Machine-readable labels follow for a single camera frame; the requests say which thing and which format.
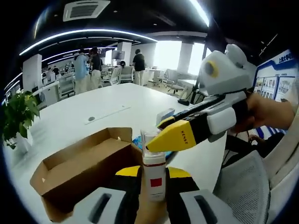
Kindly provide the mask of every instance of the ceiling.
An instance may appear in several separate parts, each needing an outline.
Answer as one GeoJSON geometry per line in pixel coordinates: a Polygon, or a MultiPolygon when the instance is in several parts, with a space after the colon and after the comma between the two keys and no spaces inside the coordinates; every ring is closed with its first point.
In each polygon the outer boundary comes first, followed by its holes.
{"type": "MultiPolygon", "coordinates": [[[[285,24],[277,16],[279,10],[279,15],[284,14],[281,9],[285,5],[275,0],[265,1],[265,3],[262,0],[199,0],[208,14],[209,29],[189,0],[111,0],[110,4],[95,19],[63,22],[64,6],[70,2],[74,1],[44,1],[45,5],[40,7],[38,7],[39,3],[34,3],[34,6],[37,5],[35,17],[32,14],[20,12],[19,15],[22,13],[24,15],[24,21],[20,21],[24,27],[19,28],[19,32],[22,34],[21,41],[15,47],[15,63],[8,73],[6,83],[19,74],[23,61],[36,53],[42,54],[43,58],[46,58],[81,47],[105,47],[123,41],[118,38],[131,40],[130,42],[133,44],[153,42],[128,34],[77,33],[49,40],[18,56],[28,46],[44,38],[79,29],[104,28],[140,35],[165,31],[208,33],[208,38],[211,37],[214,48],[217,49],[217,43],[221,41],[237,43],[244,50],[248,60],[254,64],[259,64],[262,60],[266,60],[287,48],[286,42],[281,37],[282,28],[285,24]],[[278,34],[276,39],[259,56],[261,50],[276,34],[278,34]]],[[[205,38],[193,35],[161,35],[152,38],[177,40],[178,37],[183,42],[205,41],[205,38]]]]}

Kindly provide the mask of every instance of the potted plant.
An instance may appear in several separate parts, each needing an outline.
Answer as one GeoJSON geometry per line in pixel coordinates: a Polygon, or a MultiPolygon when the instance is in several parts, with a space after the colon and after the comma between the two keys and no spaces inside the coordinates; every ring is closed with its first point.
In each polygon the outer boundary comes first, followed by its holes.
{"type": "Polygon", "coordinates": [[[28,128],[32,126],[34,117],[39,117],[37,101],[29,91],[22,91],[12,96],[8,103],[3,105],[4,126],[3,139],[7,146],[27,152],[31,145],[28,143],[28,128]]]}

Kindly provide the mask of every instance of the white bottle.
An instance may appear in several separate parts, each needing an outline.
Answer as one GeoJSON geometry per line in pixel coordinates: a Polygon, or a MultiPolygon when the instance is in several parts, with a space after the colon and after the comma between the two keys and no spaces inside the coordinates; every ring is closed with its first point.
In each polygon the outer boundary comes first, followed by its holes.
{"type": "Polygon", "coordinates": [[[142,160],[148,198],[151,201],[163,201],[166,191],[166,158],[165,153],[152,153],[146,149],[146,143],[159,134],[160,130],[141,130],[142,160]]]}

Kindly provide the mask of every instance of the cardboard box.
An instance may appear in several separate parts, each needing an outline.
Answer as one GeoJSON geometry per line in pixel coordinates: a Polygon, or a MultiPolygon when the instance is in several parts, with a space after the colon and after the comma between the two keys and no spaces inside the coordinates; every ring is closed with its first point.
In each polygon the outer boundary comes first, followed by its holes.
{"type": "MultiPolygon", "coordinates": [[[[117,171],[141,165],[142,153],[131,142],[131,128],[106,128],[44,159],[30,184],[41,196],[49,219],[62,222],[72,215],[76,203],[108,185],[117,171]]],[[[155,208],[160,210],[157,218],[164,217],[165,213],[160,214],[161,206],[166,210],[165,204],[146,202],[143,194],[136,223],[148,224],[143,213],[153,216],[155,208]]]]}

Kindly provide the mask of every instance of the red label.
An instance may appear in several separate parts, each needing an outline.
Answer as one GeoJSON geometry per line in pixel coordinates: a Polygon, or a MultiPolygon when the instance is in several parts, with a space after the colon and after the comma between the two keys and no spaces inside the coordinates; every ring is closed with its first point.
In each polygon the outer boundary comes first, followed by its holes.
{"type": "Polygon", "coordinates": [[[150,186],[151,187],[159,187],[162,185],[162,178],[158,178],[158,179],[151,179],[150,180],[150,186]]]}

